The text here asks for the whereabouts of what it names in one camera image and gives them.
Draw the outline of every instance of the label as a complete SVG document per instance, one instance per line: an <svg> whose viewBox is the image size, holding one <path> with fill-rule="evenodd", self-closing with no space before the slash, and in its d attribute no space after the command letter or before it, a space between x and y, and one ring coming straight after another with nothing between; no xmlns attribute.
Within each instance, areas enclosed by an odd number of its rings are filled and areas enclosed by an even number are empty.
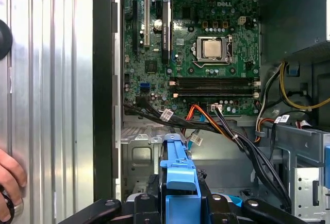
<svg viewBox="0 0 330 224"><path fill-rule="evenodd" d="M160 120L168 122L170 120L170 118L172 117L173 113L174 112L172 112L170 109L165 109L160 116Z"/></svg>
<svg viewBox="0 0 330 224"><path fill-rule="evenodd" d="M280 119L280 123L286 123L289 120L290 115L283 115Z"/></svg>
<svg viewBox="0 0 330 224"><path fill-rule="evenodd" d="M281 118L282 118L282 116L277 117L274 121L274 124L278 124L278 122L280 121Z"/></svg>
<svg viewBox="0 0 330 224"><path fill-rule="evenodd" d="M190 141L192 141L193 143L196 143L198 146L200 146L203 141L203 138L199 137L196 134L193 134L190 138Z"/></svg>
<svg viewBox="0 0 330 224"><path fill-rule="evenodd" d="M302 121L300 122L300 127L303 127L303 126L310 126L310 127L311 127L310 123L307 122L306 120L302 120Z"/></svg>

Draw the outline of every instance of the blue port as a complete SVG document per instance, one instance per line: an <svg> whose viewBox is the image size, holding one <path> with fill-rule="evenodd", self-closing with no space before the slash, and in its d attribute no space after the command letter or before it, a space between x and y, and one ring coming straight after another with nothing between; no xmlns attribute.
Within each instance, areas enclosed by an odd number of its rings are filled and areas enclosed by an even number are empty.
<svg viewBox="0 0 330 224"><path fill-rule="evenodd" d="M150 92L150 88L151 88L150 83L140 83L141 92L144 92L144 93Z"/></svg>

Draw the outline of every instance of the green circuit board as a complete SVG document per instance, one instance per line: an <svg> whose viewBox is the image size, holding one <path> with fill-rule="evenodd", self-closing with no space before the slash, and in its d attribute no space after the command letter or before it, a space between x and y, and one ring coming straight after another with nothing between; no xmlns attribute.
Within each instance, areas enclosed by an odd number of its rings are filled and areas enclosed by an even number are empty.
<svg viewBox="0 0 330 224"><path fill-rule="evenodd" d="M223 103L224 115L256 115L256 99L189 97L174 98L170 91L171 77L259 77L259 0L171 0L172 58L169 65L161 59L161 33L154 33L156 6L150 4L150 45L140 45L142 37L133 34L133 0L124 0L124 101L135 105L141 93L140 84L150 83L147 93L150 103L159 110L170 108L177 115L186 115L190 104ZM144 0L137 0L138 32L145 31ZM247 23L238 24L244 16ZM137 52L133 36L138 36ZM197 37L232 37L233 56L229 65L194 63L193 44Z"/></svg>

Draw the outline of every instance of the screw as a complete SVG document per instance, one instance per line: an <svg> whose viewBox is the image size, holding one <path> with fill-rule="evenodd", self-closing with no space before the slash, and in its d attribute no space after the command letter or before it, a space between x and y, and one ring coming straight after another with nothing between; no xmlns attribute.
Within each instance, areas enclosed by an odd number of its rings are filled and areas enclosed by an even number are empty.
<svg viewBox="0 0 330 224"><path fill-rule="evenodd" d="M252 207L258 207L259 206L259 203L257 203L256 201L253 201L253 200L249 200L247 201L249 205L251 205Z"/></svg>
<svg viewBox="0 0 330 224"><path fill-rule="evenodd" d="M105 205L112 206L112 205L114 205L114 202L112 200L108 200L108 201L106 201Z"/></svg>
<svg viewBox="0 0 330 224"><path fill-rule="evenodd" d="M220 195L217 195L217 194L214 194L212 195L212 198L215 200L215 201L219 201L221 199L221 196Z"/></svg>
<svg viewBox="0 0 330 224"><path fill-rule="evenodd" d="M148 195L142 195L141 199L142 200L148 200L150 197L148 197Z"/></svg>

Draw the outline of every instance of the white cable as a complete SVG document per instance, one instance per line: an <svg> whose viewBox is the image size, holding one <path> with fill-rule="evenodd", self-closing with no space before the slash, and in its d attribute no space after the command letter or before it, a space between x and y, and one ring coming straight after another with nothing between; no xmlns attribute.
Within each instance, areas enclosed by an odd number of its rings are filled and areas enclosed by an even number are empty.
<svg viewBox="0 0 330 224"><path fill-rule="evenodd" d="M265 92L263 94L262 106L261 106L260 112L259 112L258 117L257 117L256 130L258 130L259 120L261 119L261 114L263 113L263 110L265 109L265 106L266 106L266 90L268 89L268 87L270 87L269 85L270 85L271 81L273 80L273 78L275 77L276 73L278 73L281 70L282 65L283 65L283 63L281 63L279 65L279 67L275 71L274 75L272 75L271 78L269 78L269 80L267 81L267 83L265 85Z"/></svg>

